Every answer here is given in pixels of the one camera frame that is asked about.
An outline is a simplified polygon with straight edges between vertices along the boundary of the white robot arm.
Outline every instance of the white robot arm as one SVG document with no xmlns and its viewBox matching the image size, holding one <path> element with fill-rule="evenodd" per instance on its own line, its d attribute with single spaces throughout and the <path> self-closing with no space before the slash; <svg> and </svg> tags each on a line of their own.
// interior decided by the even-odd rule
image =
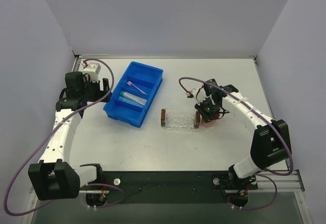
<svg viewBox="0 0 326 224">
<path fill-rule="evenodd" d="M 214 79 L 207 82 L 216 85 Z M 273 118 L 264 115 L 252 104 L 248 103 L 247 98 L 243 97 L 239 90 L 232 85 L 221 87 L 221 90 L 227 91 L 231 96 L 207 84 L 203 88 L 206 97 L 203 101 L 198 102 L 195 108 L 200 112 L 205 122 L 218 118 L 221 113 L 220 109 L 227 110 L 240 120 L 253 135 L 250 155 L 229 168 L 233 179 L 248 178 L 258 171 L 288 158 L 280 139 L 260 117 L 263 117 L 277 129 L 291 151 L 288 126 L 283 120 L 275 121 Z"/>
<path fill-rule="evenodd" d="M 75 198 L 79 189 L 87 183 L 101 178 L 99 164 L 81 165 L 72 169 L 69 155 L 72 141 L 82 117 L 83 111 L 63 120 L 73 111 L 96 101 L 108 92 L 108 79 L 103 79 L 103 91 L 100 90 L 98 73 L 100 65 L 90 63 L 82 72 L 66 74 L 66 88 L 62 90 L 56 104 L 56 118 L 53 128 L 61 126 L 48 141 L 44 153 L 37 164 L 29 167 L 29 177 L 40 200 Z"/>
</svg>

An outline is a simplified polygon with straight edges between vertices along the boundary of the toothbrush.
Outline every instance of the toothbrush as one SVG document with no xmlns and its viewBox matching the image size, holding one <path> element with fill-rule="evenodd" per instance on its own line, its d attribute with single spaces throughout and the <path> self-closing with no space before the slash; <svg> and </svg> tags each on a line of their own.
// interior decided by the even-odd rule
<svg viewBox="0 0 326 224">
<path fill-rule="evenodd" d="M 143 90 L 141 90 L 140 88 L 136 87 L 136 86 L 135 86 L 131 81 L 128 81 L 127 84 L 128 84 L 129 86 L 133 86 L 133 87 L 135 87 L 135 88 L 136 88 L 138 91 L 140 91 L 141 93 L 146 94 Z"/>
</svg>

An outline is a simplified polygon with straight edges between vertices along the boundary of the screw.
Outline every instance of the screw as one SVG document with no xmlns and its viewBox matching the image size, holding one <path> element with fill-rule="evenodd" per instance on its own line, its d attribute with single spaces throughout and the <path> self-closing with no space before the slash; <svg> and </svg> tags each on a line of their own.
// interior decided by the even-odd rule
<svg viewBox="0 0 326 224">
<path fill-rule="evenodd" d="M 116 186 L 119 186 L 121 183 L 120 179 L 119 178 L 116 178 L 113 180 L 113 184 L 116 185 Z"/>
<path fill-rule="evenodd" d="M 219 178 L 214 178 L 214 179 L 213 179 L 213 184 L 214 184 L 214 185 L 219 185 L 219 184 L 220 184 L 220 180 L 219 180 Z"/>
</svg>

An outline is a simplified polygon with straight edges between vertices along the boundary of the white wall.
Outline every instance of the white wall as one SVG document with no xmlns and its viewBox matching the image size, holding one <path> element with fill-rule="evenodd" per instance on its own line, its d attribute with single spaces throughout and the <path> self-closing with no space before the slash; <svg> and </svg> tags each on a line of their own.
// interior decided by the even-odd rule
<svg viewBox="0 0 326 224">
<path fill-rule="evenodd" d="M 287 0 L 46 0 L 76 54 L 248 57 Z"/>
<path fill-rule="evenodd" d="M 10 178 L 52 128 L 55 103 L 73 53 L 45 0 L 0 0 L 0 222 Z M 10 194 L 10 209 L 25 210 L 27 169 Z"/>
<path fill-rule="evenodd" d="M 289 0 L 258 55 L 271 109 L 289 124 L 314 223 L 325 223 L 326 0 Z"/>
</svg>

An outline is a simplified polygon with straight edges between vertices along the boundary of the blue tray compartment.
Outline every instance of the blue tray compartment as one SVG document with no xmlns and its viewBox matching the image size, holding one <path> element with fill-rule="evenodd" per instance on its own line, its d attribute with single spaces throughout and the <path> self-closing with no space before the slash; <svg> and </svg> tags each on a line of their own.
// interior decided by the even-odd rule
<svg viewBox="0 0 326 224">
<path fill-rule="evenodd" d="M 131 62 L 114 89 L 110 102 L 103 108 L 107 116 L 115 120 L 126 122 L 135 127 L 141 127 L 157 90 L 162 83 L 162 74 L 163 70 L 161 69 L 137 62 Z M 133 86 L 129 86 L 127 84 L 128 81 L 131 81 L 146 94 L 141 93 Z M 118 97 L 121 91 L 146 99 L 147 102 L 145 106 L 140 108 L 119 101 Z"/>
</svg>

